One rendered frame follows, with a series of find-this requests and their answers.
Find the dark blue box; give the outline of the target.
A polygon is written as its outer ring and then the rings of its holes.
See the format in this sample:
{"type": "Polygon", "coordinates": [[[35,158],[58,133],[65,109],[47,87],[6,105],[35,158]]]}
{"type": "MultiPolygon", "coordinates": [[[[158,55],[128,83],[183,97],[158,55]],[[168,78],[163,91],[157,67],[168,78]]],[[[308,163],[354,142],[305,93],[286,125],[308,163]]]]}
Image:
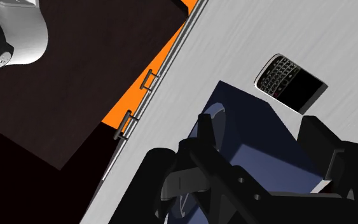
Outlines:
{"type": "Polygon", "coordinates": [[[265,101],[219,81],[203,113],[216,148],[269,192],[315,193],[324,176],[265,101]]]}

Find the grey chest of drawers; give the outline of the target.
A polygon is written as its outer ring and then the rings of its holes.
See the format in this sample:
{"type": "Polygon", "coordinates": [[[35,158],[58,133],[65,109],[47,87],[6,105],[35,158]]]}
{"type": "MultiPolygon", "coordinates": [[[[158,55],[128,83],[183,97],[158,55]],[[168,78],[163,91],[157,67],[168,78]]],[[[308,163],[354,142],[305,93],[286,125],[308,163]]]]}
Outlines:
{"type": "Polygon", "coordinates": [[[296,136],[301,116],[254,86],[276,53],[328,85],[308,113],[358,143],[358,0],[199,0],[181,35],[80,224],[108,224],[146,152],[176,149],[218,81],[269,103],[296,136]]]}

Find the dark brown robot stand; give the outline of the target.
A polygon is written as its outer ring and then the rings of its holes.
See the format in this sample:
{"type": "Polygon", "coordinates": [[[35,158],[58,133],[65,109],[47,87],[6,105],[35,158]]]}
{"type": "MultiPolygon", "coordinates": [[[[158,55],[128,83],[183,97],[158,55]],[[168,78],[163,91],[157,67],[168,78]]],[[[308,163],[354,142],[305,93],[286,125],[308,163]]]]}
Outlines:
{"type": "Polygon", "coordinates": [[[80,224],[118,145],[104,117],[183,0],[0,0],[0,224],[80,224]]]}

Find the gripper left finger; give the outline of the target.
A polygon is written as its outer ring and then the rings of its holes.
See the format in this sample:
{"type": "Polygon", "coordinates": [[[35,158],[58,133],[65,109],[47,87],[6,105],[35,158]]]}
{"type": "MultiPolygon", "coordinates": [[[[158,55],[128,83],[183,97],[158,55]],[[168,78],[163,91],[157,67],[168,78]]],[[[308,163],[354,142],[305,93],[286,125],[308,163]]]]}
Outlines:
{"type": "Polygon", "coordinates": [[[214,147],[209,114],[179,150],[153,148],[143,158],[109,224],[163,224],[180,195],[191,194],[209,224],[271,224],[272,196],[214,147]]]}

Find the black keypad phone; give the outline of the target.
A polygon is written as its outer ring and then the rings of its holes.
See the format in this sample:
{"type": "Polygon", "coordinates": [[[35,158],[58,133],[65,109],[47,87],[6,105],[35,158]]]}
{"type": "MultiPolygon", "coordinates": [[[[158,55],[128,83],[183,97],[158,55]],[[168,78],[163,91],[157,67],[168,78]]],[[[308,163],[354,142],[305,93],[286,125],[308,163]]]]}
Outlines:
{"type": "Polygon", "coordinates": [[[263,66],[254,86],[300,115],[328,88],[322,80],[279,53],[263,66]]]}

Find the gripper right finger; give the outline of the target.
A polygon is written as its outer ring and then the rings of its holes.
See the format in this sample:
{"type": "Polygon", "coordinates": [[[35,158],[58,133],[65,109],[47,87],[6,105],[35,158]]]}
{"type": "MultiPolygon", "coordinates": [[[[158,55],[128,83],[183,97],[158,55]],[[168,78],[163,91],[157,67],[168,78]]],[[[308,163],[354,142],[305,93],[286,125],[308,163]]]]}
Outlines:
{"type": "Polygon", "coordinates": [[[327,217],[332,224],[358,224],[358,143],[341,140],[316,116],[304,116],[298,144],[329,180],[332,202],[327,217]]]}

